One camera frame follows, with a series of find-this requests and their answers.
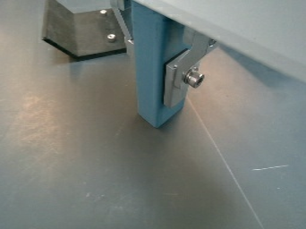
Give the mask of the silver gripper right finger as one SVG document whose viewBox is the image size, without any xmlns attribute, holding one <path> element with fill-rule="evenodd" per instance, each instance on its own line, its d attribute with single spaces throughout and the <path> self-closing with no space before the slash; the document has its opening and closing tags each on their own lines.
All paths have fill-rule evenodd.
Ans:
<svg viewBox="0 0 306 229">
<path fill-rule="evenodd" d="M 185 28 L 184 41 L 189 45 L 168 64 L 165 73 L 165 105 L 174 107 L 188 95 L 188 87 L 198 88 L 205 75 L 198 71 L 200 61 L 216 48 L 217 41 L 205 34 Z"/>
</svg>

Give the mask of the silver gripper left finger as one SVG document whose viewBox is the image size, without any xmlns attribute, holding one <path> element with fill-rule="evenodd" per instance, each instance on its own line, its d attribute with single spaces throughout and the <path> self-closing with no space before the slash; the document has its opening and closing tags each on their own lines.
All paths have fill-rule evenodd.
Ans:
<svg viewBox="0 0 306 229">
<path fill-rule="evenodd" d="M 125 35 L 128 53 L 134 53 L 133 23 L 132 23 L 132 0 L 110 0 L 120 26 Z"/>
</svg>

